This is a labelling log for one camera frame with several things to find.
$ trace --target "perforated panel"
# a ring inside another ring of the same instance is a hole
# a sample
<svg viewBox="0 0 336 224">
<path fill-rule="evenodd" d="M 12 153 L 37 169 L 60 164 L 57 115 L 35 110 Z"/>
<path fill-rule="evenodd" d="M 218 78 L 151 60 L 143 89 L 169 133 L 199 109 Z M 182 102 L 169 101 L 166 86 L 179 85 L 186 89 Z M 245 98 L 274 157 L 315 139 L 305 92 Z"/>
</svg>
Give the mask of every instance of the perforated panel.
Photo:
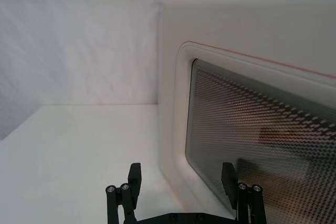
<svg viewBox="0 0 336 224">
<path fill-rule="evenodd" d="M 193 63 L 186 157 L 228 208 L 222 162 L 263 186 L 268 223 L 336 223 L 335 122 L 334 110 Z"/>
</svg>

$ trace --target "red stripe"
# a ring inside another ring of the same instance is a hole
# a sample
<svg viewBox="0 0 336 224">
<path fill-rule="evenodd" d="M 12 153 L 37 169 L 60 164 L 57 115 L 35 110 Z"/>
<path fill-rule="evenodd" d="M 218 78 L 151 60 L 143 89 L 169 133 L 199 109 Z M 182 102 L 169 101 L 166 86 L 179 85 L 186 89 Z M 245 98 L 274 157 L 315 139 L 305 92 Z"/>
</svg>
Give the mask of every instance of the red stripe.
<svg viewBox="0 0 336 224">
<path fill-rule="evenodd" d="M 327 78 L 330 78 L 330 79 L 336 79 L 336 76 L 332 75 L 332 74 L 320 73 L 320 72 L 317 72 L 317 71 L 314 71 L 314 70 L 305 69 L 305 68 L 290 65 L 290 64 L 287 64 L 287 63 L 283 63 L 283 62 L 279 62 L 279 61 L 275 61 L 275 60 L 264 59 L 264 58 L 259 57 L 259 56 L 249 55 L 249 54 L 245 54 L 243 52 L 237 52 L 237 51 L 234 51 L 234 50 L 231 50 L 231 49 L 216 47 L 216 46 L 208 45 L 208 44 L 201 43 L 201 42 L 195 42 L 195 41 L 191 41 L 191 40 L 182 43 L 179 47 L 179 51 L 184 46 L 184 44 L 189 43 L 189 42 L 195 43 L 195 44 L 198 44 L 198 45 L 201 45 L 201 46 L 206 46 L 206 47 L 219 49 L 219 50 L 226 51 L 226 52 L 231 52 L 233 54 L 245 56 L 245 57 L 248 57 L 248 58 L 251 58 L 251 59 L 257 59 L 257 60 L 261 60 L 261 61 L 268 62 L 268 63 L 274 63 L 274 64 L 277 64 L 277 65 L 280 65 L 280 66 L 283 66 L 283 67 L 293 68 L 293 69 L 300 70 L 300 71 L 307 72 L 307 73 L 313 73 L 313 74 L 316 74 L 318 76 L 323 76 L 323 77 L 327 77 Z"/>
</svg>

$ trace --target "white panel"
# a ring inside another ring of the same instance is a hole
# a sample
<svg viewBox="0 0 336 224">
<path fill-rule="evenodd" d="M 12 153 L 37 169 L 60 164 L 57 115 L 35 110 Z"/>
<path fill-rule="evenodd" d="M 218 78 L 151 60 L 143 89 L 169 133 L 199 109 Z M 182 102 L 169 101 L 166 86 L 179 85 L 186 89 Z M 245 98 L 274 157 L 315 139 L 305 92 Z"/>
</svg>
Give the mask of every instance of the white panel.
<svg viewBox="0 0 336 224">
<path fill-rule="evenodd" d="M 0 1 L 0 139 L 43 104 L 157 103 L 154 0 Z"/>
<path fill-rule="evenodd" d="M 160 165 L 188 210 L 225 214 L 185 158 L 193 58 L 335 107 L 335 4 L 336 0 L 165 3 L 159 75 Z"/>
</svg>

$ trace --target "white surface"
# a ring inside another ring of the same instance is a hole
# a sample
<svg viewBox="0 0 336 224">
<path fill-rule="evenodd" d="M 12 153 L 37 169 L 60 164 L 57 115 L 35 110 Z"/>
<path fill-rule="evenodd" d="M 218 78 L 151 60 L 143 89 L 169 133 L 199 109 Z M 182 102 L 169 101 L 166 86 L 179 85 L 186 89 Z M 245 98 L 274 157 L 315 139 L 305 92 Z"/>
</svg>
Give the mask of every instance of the white surface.
<svg viewBox="0 0 336 224">
<path fill-rule="evenodd" d="M 336 107 L 335 6 L 336 0 L 165 3 L 159 68 L 159 157 L 164 175 L 187 209 L 222 212 L 184 153 L 193 58 Z"/>
<path fill-rule="evenodd" d="M 41 105 L 157 103 L 161 0 L 0 1 L 0 140 Z"/>
<path fill-rule="evenodd" d="M 157 137 L 156 105 L 42 107 L 0 142 L 2 223 L 107 223 L 105 188 L 125 183 L 133 162 L 138 220 L 183 211 L 160 173 Z"/>
</svg>

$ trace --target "screw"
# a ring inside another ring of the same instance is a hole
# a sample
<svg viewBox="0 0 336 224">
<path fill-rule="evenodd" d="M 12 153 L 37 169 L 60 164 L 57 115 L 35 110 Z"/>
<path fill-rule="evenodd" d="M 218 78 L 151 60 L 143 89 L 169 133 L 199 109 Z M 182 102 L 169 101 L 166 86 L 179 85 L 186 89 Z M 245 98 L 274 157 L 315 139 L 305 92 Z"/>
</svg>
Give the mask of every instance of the screw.
<svg viewBox="0 0 336 224">
<path fill-rule="evenodd" d="M 261 188 L 259 186 L 254 186 L 253 189 L 254 191 L 261 191 Z"/>
<path fill-rule="evenodd" d="M 110 186 L 110 187 L 108 187 L 108 188 L 106 189 L 106 191 L 107 191 L 108 193 L 111 193 L 111 192 L 114 191 L 114 187 L 113 187 L 113 186 Z"/>
<path fill-rule="evenodd" d="M 204 219 L 204 214 L 197 214 L 196 217 L 199 221 L 202 221 Z"/>
<path fill-rule="evenodd" d="M 177 214 L 170 214 L 170 215 L 169 215 L 169 219 L 170 219 L 171 221 L 177 221 Z"/>
<path fill-rule="evenodd" d="M 127 190 L 128 188 L 130 188 L 128 185 L 123 185 L 122 187 L 121 187 L 123 190 Z"/>
<path fill-rule="evenodd" d="M 244 184 L 239 184 L 238 186 L 241 190 L 245 190 L 246 189 L 246 186 Z"/>
</svg>

